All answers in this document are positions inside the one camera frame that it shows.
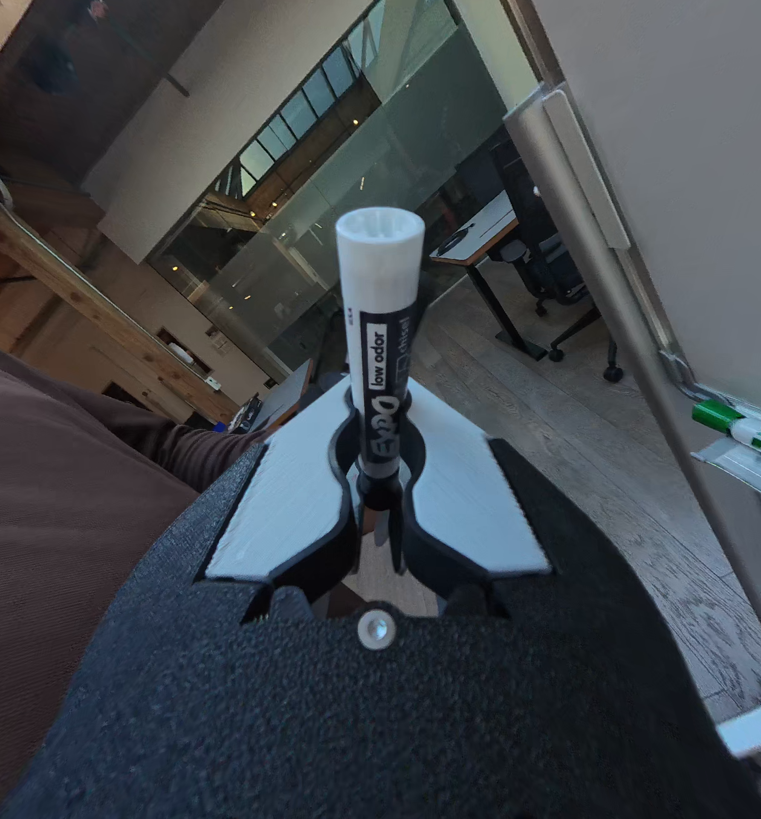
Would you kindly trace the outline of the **black office chair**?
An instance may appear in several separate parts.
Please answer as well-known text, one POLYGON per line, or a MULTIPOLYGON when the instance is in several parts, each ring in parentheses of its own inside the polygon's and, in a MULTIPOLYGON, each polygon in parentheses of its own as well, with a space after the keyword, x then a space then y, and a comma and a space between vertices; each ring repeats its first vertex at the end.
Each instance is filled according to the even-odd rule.
MULTIPOLYGON (((504 244, 498 251, 499 257, 516 269, 527 291, 535 298, 536 314, 539 317, 546 315, 546 302, 573 306, 591 298, 517 148, 510 140, 503 140, 492 147, 491 155, 517 219, 518 238, 504 244)), ((510 343, 533 360, 547 356, 551 362, 559 363, 564 358, 559 345, 599 319, 602 315, 594 302, 583 316, 550 343, 548 351, 521 337, 515 342, 516 332, 512 337, 502 330, 496 338, 510 343)), ((617 356, 617 343, 609 333, 607 366, 603 373, 608 383, 622 381, 623 370, 618 365, 617 356)))

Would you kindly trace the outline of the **black dry-erase marker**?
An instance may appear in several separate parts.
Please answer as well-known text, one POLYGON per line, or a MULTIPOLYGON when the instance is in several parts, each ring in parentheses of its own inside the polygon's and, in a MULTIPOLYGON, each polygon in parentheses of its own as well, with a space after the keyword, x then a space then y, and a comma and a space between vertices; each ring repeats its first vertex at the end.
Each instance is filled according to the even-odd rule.
POLYGON ((342 215, 335 233, 359 462, 382 482, 399 468, 425 223, 407 210, 370 207, 342 215))

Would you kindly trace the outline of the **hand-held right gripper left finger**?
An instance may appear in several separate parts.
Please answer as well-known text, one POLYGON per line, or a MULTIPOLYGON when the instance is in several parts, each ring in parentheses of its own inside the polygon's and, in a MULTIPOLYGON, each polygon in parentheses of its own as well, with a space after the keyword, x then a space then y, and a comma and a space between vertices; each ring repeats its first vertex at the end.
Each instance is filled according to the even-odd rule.
POLYGON ((204 568, 205 581, 296 587, 315 604, 356 564, 360 527, 347 479, 359 420, 349 378, 274 433, 204 568))

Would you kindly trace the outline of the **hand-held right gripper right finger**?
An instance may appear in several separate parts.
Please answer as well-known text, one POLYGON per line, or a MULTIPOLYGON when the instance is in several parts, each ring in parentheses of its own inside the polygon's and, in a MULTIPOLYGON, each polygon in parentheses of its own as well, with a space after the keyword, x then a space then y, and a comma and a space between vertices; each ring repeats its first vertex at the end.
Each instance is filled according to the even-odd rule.
POLYGON ((551 573, 491 438, 416 381, 402 425, 406 568, 438 597, 551 573))

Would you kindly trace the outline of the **white table with wooden edge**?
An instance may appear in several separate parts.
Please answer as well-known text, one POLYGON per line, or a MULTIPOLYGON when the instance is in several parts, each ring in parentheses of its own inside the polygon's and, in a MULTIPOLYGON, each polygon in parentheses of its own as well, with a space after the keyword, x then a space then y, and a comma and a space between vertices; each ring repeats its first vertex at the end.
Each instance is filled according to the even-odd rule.
POLYGON ((487 257, 488 251, 507 238, 517 226, 518 217, 507 192, 503 190, 462 225, 457 231, 459 239, 454 242, 446 241, 444 244, 447 248, 443 251, 436 249, 428 259, 463 269, 499 325, 500 331, 496 339, 527 355, 531 360, 540 361, 546 357, 547 350, 520 335, 506 309, 477 268, 478 263, 487 257))

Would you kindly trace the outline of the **wooden beam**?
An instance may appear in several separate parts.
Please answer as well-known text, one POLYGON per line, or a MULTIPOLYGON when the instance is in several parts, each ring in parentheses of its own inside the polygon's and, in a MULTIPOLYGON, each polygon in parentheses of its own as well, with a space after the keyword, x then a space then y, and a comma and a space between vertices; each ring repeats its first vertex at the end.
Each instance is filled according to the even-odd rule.
POLYGON ((208 419, 228 424, 239 405, 213 389, 161 341, 116 306, 23 220, 0 204, 0 253, 42 282, 208 419))

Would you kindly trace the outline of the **silver-framed rolling whiteboard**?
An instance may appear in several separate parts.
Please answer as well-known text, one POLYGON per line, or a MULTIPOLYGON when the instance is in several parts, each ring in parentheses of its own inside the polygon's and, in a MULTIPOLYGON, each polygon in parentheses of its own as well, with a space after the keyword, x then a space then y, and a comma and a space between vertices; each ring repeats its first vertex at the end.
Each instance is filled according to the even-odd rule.
POLYGON ((761 2, 503 2, 506 118, 761 625, 761 2))

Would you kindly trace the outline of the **glass skylight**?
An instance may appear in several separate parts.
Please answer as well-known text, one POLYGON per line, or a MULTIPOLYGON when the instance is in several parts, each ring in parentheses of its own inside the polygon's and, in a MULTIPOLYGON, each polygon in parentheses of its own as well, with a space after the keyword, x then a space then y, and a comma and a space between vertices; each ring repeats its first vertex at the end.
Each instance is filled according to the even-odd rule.
POLYGON ((368 70, 380 23, 363 16, 233 157, 210 191, 246 201, 269 181, 301 183, 381 105, 368 70))

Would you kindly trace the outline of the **green dry-erase marker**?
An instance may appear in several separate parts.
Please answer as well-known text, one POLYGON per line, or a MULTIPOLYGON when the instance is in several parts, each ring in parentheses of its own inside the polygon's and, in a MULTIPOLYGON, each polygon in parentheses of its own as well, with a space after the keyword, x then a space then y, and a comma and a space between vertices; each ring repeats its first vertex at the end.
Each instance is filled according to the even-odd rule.
POLYGON ((758 418, 743 415, 728 404, 709 399, 694 404, 692 419, 761 455, 761 420, 758 418))

